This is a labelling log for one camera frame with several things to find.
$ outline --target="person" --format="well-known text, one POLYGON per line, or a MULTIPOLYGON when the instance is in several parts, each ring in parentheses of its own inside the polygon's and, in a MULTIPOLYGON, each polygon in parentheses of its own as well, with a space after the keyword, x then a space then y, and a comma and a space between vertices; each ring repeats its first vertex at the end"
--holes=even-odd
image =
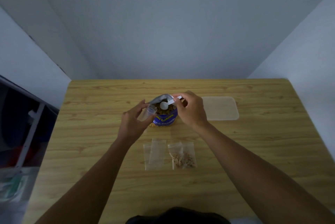
MULTIPOLYGON (((211 125, 201 97, 190 91, 173 97, 181 120, 207 143, 263 223, 335 223, 335 215, 288 175, 211 125), (179 95, 184 102, 176 98, 179 95)), ((123 113, 117 138, 107 152, 36 223, 98 223, 124 156, 154 119, 151 116, 142 122, 137 120, 147 106, 142 100, 123 113)), ((127 223, 185 223, 191 220, 229 223, 217 214, 182 208, 172 208, 160 216, 136 216, 127 223)))

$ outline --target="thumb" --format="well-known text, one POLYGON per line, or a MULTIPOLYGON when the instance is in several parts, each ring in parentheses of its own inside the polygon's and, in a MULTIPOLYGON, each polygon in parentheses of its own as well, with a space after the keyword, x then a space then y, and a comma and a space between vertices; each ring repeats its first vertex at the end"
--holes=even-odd
POLYGON ((183 106, 183 103, 180 99, 178 99, 177 97, 174 97, 173 100, 174 100, 174 104, 177 106, 178 112, 185 109, 185 107, 183 106))
POLYGON ((147 128, 154 120, 156 114, 149 116, 146 120, 142 121, 142 124, 145 128, 147 128))

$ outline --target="wooden table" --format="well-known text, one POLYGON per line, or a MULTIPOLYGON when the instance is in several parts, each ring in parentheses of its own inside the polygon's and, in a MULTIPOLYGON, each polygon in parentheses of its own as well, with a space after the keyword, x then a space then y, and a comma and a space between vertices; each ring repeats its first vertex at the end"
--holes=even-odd
MULTIPOLYGON (((232 96, 240 118, 212 122, 220 131, 287 173, 330 208, 335 207, 335 167, 289 81, 76 80, 69 85, 25 223, 35 222, 105 153, 117 135, 122 112, 142 98, 194 91, 232 96)), ((254 216, 207 145, 177 118, 173 126, 148 128, 127 153, 100 223, 125 223, 135 215, 173 206, 216 212, 227 218, 254 216), (144 171, 143 144, 194 141, 198 168, 172 170, 166 149, 161 171, 144 171)))

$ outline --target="white plastic spoon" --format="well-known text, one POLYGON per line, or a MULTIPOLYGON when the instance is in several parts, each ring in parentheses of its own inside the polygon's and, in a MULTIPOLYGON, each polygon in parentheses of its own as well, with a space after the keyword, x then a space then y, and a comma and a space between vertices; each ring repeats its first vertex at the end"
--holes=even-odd
POLYGON ((174 100, 173 100, 173 99, 172 99, 171 101, 169 101, 169 102, 162 101, 162 102, 160 103, 159 107, 160 107, 161 109, 168 109, 169 105, 172 104, 172 103, 174 103, 174 100))

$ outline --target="hand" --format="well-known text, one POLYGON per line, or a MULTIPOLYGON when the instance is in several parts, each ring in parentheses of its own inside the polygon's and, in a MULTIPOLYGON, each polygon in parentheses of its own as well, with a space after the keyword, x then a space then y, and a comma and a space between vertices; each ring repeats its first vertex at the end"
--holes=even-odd
POLYGON ((178 115, 184 123, 193 129, 197 126, 207 125, 207 116, 204 110, 202 98, 191 91, 185 93, 176 93, 172 95, 177 106, 178 115), (177 96, 182 96, 185 100, 181 102, 177 96))
POLYGON ((132 109, 124 112, 121 118, 121 125, 118 132, 118 140, 122 140, 131 146, 142 135, 144 130, 153 122, 155 115, 149 116, 146 120, 137 120, 142 109, 148 107, 149 104, 142 100, 132 109))

